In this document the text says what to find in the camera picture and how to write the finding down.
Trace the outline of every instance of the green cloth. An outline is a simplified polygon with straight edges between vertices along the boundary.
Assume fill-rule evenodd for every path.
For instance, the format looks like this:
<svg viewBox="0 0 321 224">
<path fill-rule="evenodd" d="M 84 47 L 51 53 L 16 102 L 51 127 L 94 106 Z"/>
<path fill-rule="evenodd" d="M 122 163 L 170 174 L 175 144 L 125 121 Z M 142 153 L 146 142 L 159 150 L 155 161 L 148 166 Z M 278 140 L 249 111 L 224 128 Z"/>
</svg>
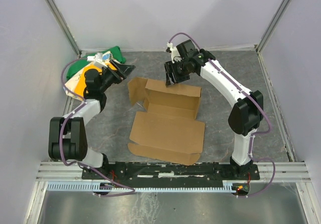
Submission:
<svg viewBox="0 0 321 224">
<path fill-rule="evenodd" d="M 104 54 L 105 52 L 111 52 L 111 55 L 114 59 L 116 59 L 118 62 L 124 64 L 126 62 L 126 58 L 124 58 L 122 56 L 122 53 L 120 51 L 120 48 L 118 46 L 109 48 L 108 50 L 105 50 L 103 52 L 101 52 L 102 54 Z M 86 56 L 95 56 L 96 53 L 90 53 L 87 54 Z M 82 68 L 84 68 L 85 66 L 87 66 L 89 64 L 89 62 L 87 62 L 87 59 L 82 59 L 79 60 L 77 62 L 75 62 L 73 65 L 71 65 L 71 67 L 69 67 L 68 72 L 67 72 L 67 80 L 69 80 L 70 78 L 72 78 L 79 70 L 81 70 Z"/>
</svg>

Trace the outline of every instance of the cardboard flap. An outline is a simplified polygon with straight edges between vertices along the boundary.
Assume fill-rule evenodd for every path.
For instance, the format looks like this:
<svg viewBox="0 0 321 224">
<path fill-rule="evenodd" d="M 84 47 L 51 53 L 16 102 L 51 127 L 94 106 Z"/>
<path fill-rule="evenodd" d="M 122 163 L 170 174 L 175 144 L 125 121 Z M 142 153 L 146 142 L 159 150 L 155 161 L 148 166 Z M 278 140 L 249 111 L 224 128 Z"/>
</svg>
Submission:
<svg viewBox="0 0 321 224">
<path fill-rule="evenodd" d="M 145 86 L 147 81 L 147 78 L 136 77 L 128 82 L 127 86 L 131 105 L 145 99 Z"/>
<path fill-rule="evenodd" d="M 137 112 L 129 138 L 143 146 L 194 154 L 203 151 L 204 132 L 200 121 Z"/>
<path fill-rule="evenodd" d="M 185 154 L 133 143 L 128 143 L 128 148 L 134 155 L 164 160 L 182 165 L 193 165 L 201 156 L 200 154 Z"/>
<path fill-rule="evenodd" d="M 185 95 L 189 97 L 200 97 L 201 88 L 196 86 L 184 85 L 184 84 L 175 84 L 170 87 L 165 86 L 164 81 L 149 79 L 146 84 L 146 89 L 155 90 L 159 92 L 171 93 Z"/>
</svg>

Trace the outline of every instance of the cardboard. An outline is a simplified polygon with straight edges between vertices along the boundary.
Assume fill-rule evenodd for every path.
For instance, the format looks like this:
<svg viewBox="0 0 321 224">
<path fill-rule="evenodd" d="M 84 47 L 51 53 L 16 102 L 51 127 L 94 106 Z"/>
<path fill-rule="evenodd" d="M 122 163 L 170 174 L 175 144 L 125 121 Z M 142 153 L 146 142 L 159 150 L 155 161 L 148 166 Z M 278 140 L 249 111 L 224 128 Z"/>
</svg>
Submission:
<svg viewBox="0 0 321 224">
<path fill-rule="evenodd" d="M 195 120 L 201 88 L 136 77 L 128 83 L 132 105 L 143 101 L 146 112 L 138 111 L 128 148 L 139 156 L 192 165 L 203 151 L 205 123 Z"/>
</svg>

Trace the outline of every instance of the gray floor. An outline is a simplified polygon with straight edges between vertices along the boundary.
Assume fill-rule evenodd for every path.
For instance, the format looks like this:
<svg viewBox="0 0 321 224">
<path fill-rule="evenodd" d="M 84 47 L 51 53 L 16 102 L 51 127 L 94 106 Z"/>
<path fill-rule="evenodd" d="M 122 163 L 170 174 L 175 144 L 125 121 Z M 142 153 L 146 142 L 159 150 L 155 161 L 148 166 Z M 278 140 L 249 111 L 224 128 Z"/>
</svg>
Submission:
<svg viewBox="0 0 321 224">
<path fill-rule="evenodd" d="M 262 184 L 252 184 L 253 192 Z M 38 224 L 52 223 L 307 223 L 294 183 L 273 184 L 260 196 L 223 193 L 136 193 L 98 198 L 88 192 L 47 191 Z"/>
<path fill-rule="evenodd" d="M 127 64 L 136 66 L 129 79 L 139 76 L 165 80 L 164 62 L 170 60 L 168 53 L 127 52 L 124 55 Z M 264 110 L 274 129 L 269 135 L 255 138 L 254 156 L 288 161 L 255 51 L 217 51 L 214 55 L 236 80 L 253 91 L 260 90 L 264 95 Z M 86 126 L 88 144 L 94 150 L 105 153 L 110 161 L 153 161 L 135 156 L 127 148 L 135 113 L 144 111 L 139 104 L 130 105 L 127 83 L 128 80 L 113 85 L 106 91 L 107 104 L 104 111 Z M 197 120 L 206 123 L 206 130 L 204 149 L 199 161 L 228 161 L 234 146 L 234 135 L 227 122 L 231 111 L 228 102 L 209 82 L 196 74 L 185 84 L 202 87 Z M 260 129 L 267 129 L 265 121 L 261 122 Z"/>
</svg>

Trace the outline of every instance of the cardboard box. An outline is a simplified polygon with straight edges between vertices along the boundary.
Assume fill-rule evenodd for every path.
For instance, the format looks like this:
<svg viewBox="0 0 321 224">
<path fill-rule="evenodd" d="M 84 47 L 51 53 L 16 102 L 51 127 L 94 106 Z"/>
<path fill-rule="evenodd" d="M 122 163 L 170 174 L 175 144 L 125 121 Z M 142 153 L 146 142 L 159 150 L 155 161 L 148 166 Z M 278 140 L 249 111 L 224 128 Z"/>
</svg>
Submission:
<svg viewBox="0 0 321 224">
<path fill-rule="evenodd" d="M 139 156 L 192 165 L 203 151 L 205 123 L 196 121 L 201 88 L 136 77 L 128 83 L 132 105 L 143 101 L 147 112 L 138 111 L 128 148 Z"/>
</svg>

